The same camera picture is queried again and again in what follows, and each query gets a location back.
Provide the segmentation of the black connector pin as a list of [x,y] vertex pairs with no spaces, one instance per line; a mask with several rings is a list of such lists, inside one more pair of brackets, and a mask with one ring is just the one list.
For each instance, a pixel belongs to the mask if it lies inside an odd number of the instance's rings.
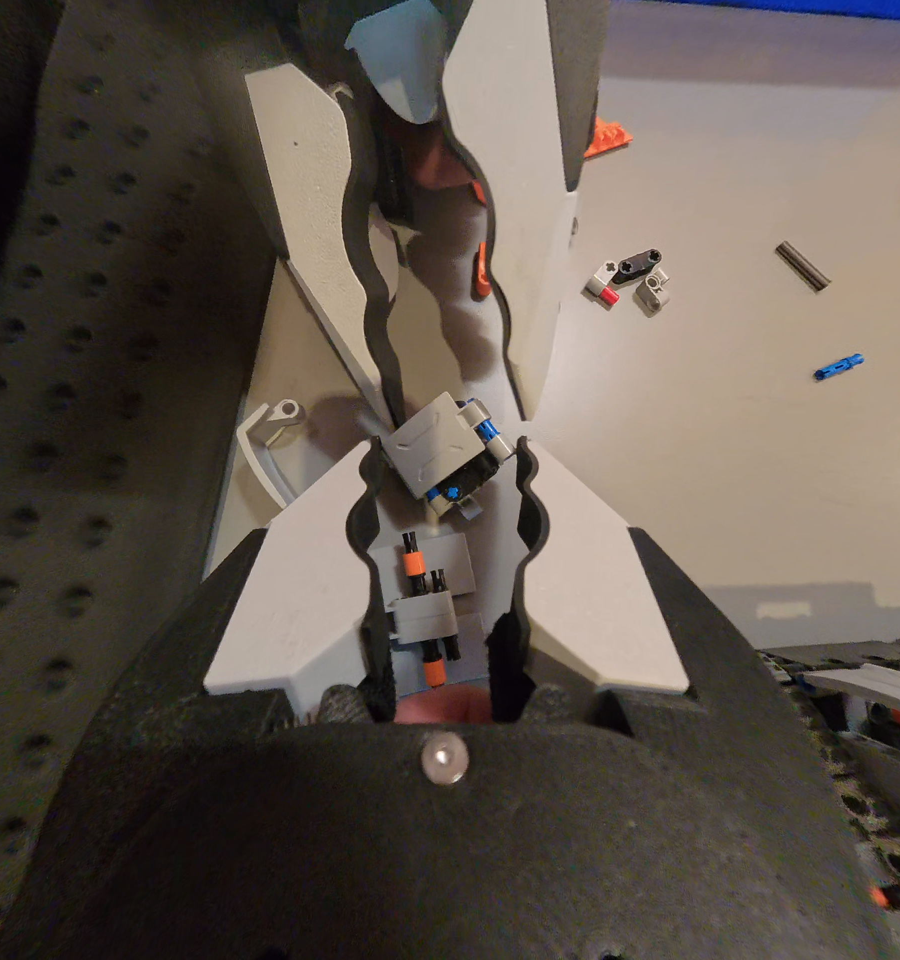
[[831,280],[789,241],[779,243],[775,252],[816,293],[822,292],[831,284]]

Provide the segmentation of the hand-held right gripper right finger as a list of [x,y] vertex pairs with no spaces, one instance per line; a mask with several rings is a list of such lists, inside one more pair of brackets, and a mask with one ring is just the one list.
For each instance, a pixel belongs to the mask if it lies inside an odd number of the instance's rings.
[[537,440],[516,448],[518,537],[509,609],[487,638],[494,700],[554,685],[683,695],[690,678],[629,524]]

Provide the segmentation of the grey bracket with pins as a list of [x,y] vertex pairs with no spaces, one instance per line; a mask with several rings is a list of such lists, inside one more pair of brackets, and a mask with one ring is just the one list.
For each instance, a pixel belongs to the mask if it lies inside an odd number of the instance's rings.
[[417,538],[370,551],[380,574],[394,675],[401,695],[488,677],[480,613],[459,606],[476,591],[464,534]]

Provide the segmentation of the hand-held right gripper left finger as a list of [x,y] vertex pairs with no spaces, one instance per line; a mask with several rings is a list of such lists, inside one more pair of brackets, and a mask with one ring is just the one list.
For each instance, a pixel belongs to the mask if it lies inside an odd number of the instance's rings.
[[360,630],[381,599],[380,440],[358,443],[270,522],[206,673],[212,695],[282,690],[294,710],[369,672]]

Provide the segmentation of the blue plastic bin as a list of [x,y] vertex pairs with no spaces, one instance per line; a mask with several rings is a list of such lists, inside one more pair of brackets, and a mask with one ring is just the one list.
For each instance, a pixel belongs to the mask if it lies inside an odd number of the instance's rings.
[[874,18],[900,21],[900,1],[674,1],[699,7],[746,9],[774,13]]

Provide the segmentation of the grey orange tracked toy robot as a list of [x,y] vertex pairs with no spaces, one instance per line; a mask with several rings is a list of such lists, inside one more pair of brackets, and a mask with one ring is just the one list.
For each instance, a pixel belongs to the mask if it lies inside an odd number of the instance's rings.
[[808,730],[900,958],[900,639],[759,656]]

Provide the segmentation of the black short liftarm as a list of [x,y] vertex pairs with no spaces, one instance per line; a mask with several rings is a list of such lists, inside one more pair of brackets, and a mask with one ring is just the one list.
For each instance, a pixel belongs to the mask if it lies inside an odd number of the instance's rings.
[[655,271],[661,262],[662,254],[657,248],[650,248],[623,258],[617,264],[612,283],[616,286],[622,286],[639,281]]

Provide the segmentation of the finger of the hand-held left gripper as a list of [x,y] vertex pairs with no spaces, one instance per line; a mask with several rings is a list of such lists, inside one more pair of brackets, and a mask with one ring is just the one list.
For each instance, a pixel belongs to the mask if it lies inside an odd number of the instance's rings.
[[551,364],[576,213],[546,3],[473,2],[446,60],[443,98],[493,215],[489,269],[505,300],[506,359],[529,421]]
[[348,375],[389,428],[406,419],[387,331],[396,240],[376,202],[377,144],[355,77],[326,86],[293,63],[244,78],[284,259]]

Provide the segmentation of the person's left hand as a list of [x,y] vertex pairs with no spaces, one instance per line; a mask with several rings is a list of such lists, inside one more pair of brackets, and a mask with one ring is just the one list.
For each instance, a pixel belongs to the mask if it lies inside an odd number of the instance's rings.
[[486,205],[476,176],[449,143],[442,126],[409,125],[398,130],[396,139],[415,185],[432,191],[469,186],[477,201]]

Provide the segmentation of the grey curved toy part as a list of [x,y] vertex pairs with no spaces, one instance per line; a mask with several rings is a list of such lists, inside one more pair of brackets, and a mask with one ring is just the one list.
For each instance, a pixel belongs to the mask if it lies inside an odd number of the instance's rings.
[[304,406],[286,398],[275,404],[262,403],[236,431],[239,448],[253,476],[279,511],[285,510],[296,494],[275,461],[271,448],[286,430],[301,425],[306,417]]

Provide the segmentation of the orange toy part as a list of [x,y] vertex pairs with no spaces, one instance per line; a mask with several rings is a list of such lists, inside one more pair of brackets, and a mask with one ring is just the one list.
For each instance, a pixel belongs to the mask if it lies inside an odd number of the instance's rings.
[[620,123],[605,121],[597,115],[593,120],[591,141],[584,153],[584,160],[622,149],[632,141],[633,135]]

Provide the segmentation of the black foam pad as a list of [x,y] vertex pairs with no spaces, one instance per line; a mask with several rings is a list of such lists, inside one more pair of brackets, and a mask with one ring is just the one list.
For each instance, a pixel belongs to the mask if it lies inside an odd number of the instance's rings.
[[67,2],[0,273],[0,928],[115,680],[203,573],[275,252],[199,2]]

